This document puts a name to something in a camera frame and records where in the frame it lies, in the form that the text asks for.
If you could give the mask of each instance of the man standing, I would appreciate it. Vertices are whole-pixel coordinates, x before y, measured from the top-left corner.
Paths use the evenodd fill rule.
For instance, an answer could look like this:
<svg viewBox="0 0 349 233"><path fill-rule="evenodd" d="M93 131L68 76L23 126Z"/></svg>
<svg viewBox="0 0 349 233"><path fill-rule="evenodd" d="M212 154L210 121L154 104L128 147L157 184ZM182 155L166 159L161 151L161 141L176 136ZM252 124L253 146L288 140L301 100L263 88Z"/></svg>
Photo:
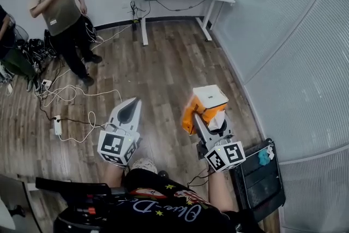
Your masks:
<svg viewBox="0 0 349 233"><path fill-rule="evenodd" d="M22 52L15 46L15 33L11 25L10 16L0 5L0 61L13 74L27 79L27 92L31 91L33 84L35 90L40 87L39 77L33 66L25 59Z"/></svg>
<svg viewBox="0 0 349 233"><path fill-rule="evenodd" d="M84 64L76 53L75 45L79 47L85 62L100 63L102 58L94 55L89 49L85 21L81 15L87 13L87 7L85 0L79 2L81 12L75 0L29 0L29 8L34 18L43 15L55 49L83 83L91 86L94 80L87 74Z"/></svg>

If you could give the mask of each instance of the person's hand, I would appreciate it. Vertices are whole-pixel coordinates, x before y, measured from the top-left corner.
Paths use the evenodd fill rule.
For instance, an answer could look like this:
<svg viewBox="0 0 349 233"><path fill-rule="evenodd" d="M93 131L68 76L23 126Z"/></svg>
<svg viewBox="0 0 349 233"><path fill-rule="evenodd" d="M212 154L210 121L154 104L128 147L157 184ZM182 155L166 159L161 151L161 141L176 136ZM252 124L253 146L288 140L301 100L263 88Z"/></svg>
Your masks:
<svg viewBox="0 0 349 233"><path fill-rule="evenodd" d="M87 7L86 7L86 4L85 3L81 3L80 5L80 10L81 10L81 13L83 15L86 15L87 14Z"/></svg>

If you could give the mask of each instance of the person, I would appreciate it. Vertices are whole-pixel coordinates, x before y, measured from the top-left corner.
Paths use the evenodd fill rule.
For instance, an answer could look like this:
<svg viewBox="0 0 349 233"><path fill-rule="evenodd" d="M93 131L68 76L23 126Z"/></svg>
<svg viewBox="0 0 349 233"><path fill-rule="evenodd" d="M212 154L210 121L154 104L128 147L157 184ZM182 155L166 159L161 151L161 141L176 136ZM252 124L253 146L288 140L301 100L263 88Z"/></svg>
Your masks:
<svg viewBox="0 0 349 233"><path fill-rule="evenodd" d="M53 47L64 57L70 69L86 86L94 84L87 74L85 65L79 59L75 45L81 51L85 62L100 63L102 58L90 50L85 21L81 13L87 13L85 0L79 0L80 10L75 0L29 0L33 18L43 15L47 29L52 36Z"/></svg>
<svg viewBox="0 0 349 233"><path fill-rule="evenodd" d="M10 16L0 5L0 61L13 74L23 76L27 80L27 92L33 85L35 90L40 88L39 77L33 66L26 60L22 52L15 46L15 33Z"/></svg>
<svg viewBox="0 0 349 233"><path fill-rule="evenodd" d="M133 222L123 228L132 232L194 230L194 232L236 232L240 224L243 232L264 232L251 212L235 212L225 176L214 172L208 176L209 202L193 190L156 174L149 159L140 159L123 179L125 189L133 199L119 202L109 213L106 232L116 232L121 220ZM108 163L102 183L110 188L122 184L124 170Z"/></svg>

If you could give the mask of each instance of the black pants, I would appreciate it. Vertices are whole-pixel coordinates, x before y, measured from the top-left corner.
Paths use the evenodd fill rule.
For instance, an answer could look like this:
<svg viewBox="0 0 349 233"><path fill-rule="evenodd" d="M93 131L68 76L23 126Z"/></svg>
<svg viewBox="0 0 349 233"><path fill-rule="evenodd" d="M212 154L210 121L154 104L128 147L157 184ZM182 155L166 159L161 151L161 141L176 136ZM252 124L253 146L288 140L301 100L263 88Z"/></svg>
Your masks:
<svg viewBox="0 0 349 233"><path fill-rule="evenodd" d="M81 79L87 76L85 65L78 57L75 48L75 46L79 47L84 59L89 59L93 55L93 52L89 49L90 42L82 16L67 30L53 36L52 44L56 51L64 57L71 71Z"/></svg>

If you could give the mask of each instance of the green pants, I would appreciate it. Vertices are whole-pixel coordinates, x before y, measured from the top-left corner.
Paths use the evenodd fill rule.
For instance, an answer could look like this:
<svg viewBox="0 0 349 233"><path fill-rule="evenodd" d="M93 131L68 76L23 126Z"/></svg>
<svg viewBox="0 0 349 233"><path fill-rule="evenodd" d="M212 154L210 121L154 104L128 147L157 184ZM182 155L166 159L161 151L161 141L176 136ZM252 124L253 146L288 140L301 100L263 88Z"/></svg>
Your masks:
<svg viewBox="0 0 349 233"><path fill-rule="evenodd" d="M32 80L36 75L34 68L18 49L11 49L1 59L1 63L13 74L28 77L29 80Z"/></svg>

